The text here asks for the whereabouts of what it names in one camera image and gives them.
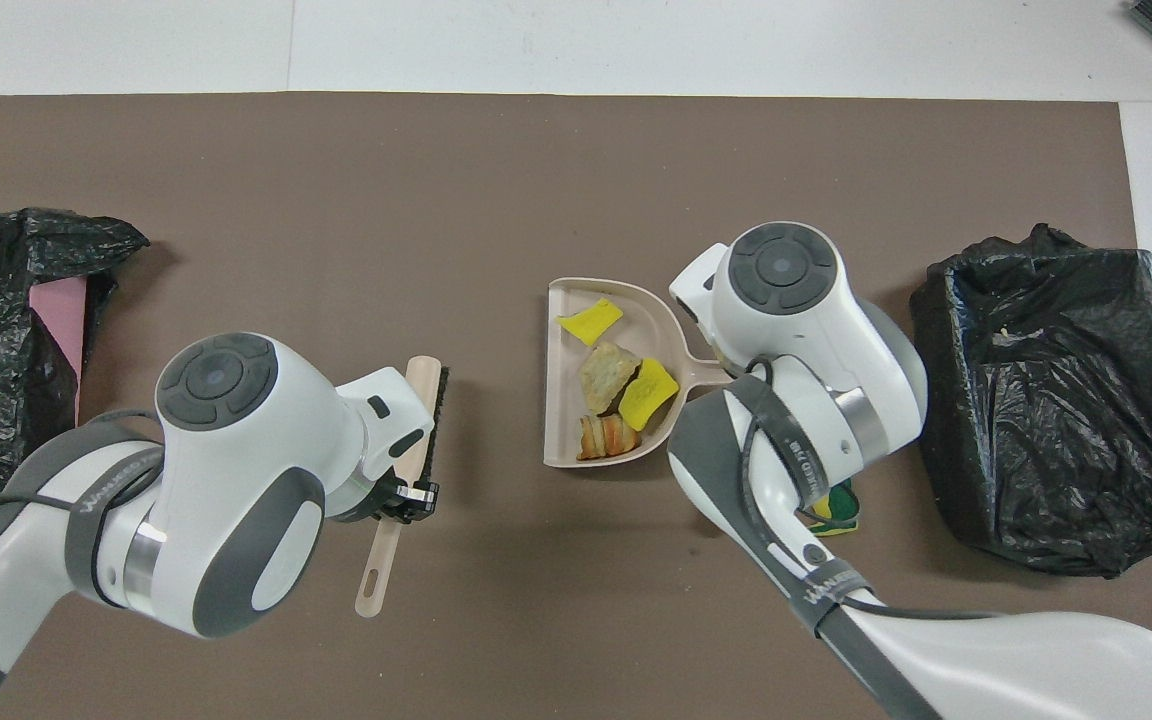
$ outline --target bread piece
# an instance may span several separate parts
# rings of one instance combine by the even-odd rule
[[[612,401],[639,369],[639,356],[614,342],[600,342],[579,366],[579,387],[585,406],[594,415],[607,412]]]
[[[579,455],[576,460],[598,460],[623,455],[639,446],[639,433],[620,415],[584,415],[579,419]]]

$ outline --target yellow sponge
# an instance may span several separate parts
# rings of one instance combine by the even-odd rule
[[[626,394],[621,396],[621,406],[617,408],[621,418],[626,418],[626,424],[631,429],[643,432],[658,407],[677,392],[679,382],[669,377],[664,365],[654,357],[644,357],[639,377],[628,384]]]
[[[613,304],[611,300],[600,297],[592,306],[581,310],[579,313],[568,314],[566,318],[554,318],[563,329],[579,338],[581,342],[593,346],[598,338],[612,327],[613,323],[621,319],[620,306]]]

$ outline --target green object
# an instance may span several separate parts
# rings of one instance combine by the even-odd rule
[[[817,537],[841,536],[861,526],[861,499],[851,490],[851,478],[829,488],[829,494],[818,500],[806,511],[813,523],[808,525]]]

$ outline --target black plastic bag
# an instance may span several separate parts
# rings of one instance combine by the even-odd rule
[[[74,425],[76,374],[29,309],[29,288],[86,275],[90,341],[116,287],[111,270],[146,245],[122,220],[39,209],[0,214],[0,488],[29,452]]]
[[[1152,555],[1152,256],[1039,223],[932,265],[910,308],[954,536],[1061,575]]]

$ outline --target brush handle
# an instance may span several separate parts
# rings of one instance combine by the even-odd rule
[[[416,395],[420,396],[425,409],[434,414],[438,406],[438,392],[442,381],[444,364],[435,357],[417,355],[407,362],[407,384],[412,386]],[[408,448],[402,456],[394,462],[394,473],[408,483],[420,478],[420,471],[425,468],[425,455],[429,455],[429,438],[426,433],[416,445]],[[402,532],[403,524],[396,520],[380,518],[379,528],[376,529],[376,538],[371,541],[371,552],[367,555],[367,566],[362,574],[362,583],[358,585],[358,596],[353,601],[353,608],[358,615],[364,617],[376,617],[380,614],[380,607],[385,602],[385,589],[389,585],[389,569],[393,568],[394,552],[397,551],[397,537]]]

